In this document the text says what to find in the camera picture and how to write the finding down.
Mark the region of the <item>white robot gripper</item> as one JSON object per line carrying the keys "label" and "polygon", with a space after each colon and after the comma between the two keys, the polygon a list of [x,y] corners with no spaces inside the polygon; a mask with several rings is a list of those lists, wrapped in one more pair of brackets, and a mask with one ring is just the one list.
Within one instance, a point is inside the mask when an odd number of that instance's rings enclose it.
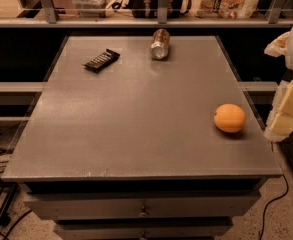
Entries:
{"label": "white robot gripper", "polygon": [[[293,70],[293,27],[274,39],[264,49],[272,57],[285,56],[286,67]],[[293,132],[293,80],[282,80],[272,102],[264,136],[268,141],[281,142]]]}

